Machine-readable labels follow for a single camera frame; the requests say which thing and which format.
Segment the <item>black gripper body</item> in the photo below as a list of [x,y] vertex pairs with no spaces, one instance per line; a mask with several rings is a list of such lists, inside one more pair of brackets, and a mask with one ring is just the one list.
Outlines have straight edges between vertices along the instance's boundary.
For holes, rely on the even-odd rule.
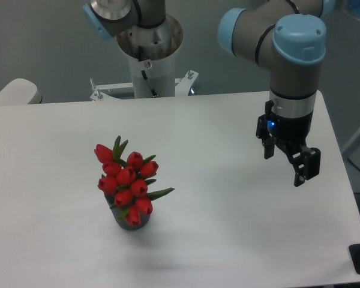
[[307,150],[306,138],[310,132],[313,112],[298,117],[287,118],[277,115],[272,111],[275,101],[268,100],[265,103],[265,131],[278,145],[290,145],[291,153],[296,154],[300,150]]

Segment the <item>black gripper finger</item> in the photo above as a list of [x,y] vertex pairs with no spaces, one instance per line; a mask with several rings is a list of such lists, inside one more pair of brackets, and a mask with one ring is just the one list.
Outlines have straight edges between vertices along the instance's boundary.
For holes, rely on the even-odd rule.
[[286,143],[284,153],[295,171],[294,186],[302,185],[320,173],[321,151],[297,143]]
[[264,148],[264,159],[269,159],[274,156],[275,142],[274,138],[268,131],[268,121],[265,115],[258,117],[256,127],[256,137],[262,141]]

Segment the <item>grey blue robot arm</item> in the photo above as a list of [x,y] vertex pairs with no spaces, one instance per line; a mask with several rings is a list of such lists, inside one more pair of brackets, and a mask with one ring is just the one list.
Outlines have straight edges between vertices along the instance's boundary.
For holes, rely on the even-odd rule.
[[[219,22],[220,46],[270,72],[269,100],[257,120],[264,157],[282,150],[300,186],[320,172],[321,152],[310,148],[310,131],[326,26],[322,17],[333,1],[268,1],[255,10],[233,8]],[[115,39],[128,57],[136,98],[174,97],[174,55],[183,41],[179,22],[164,1],[89,1],[83,13],[104,39]]]

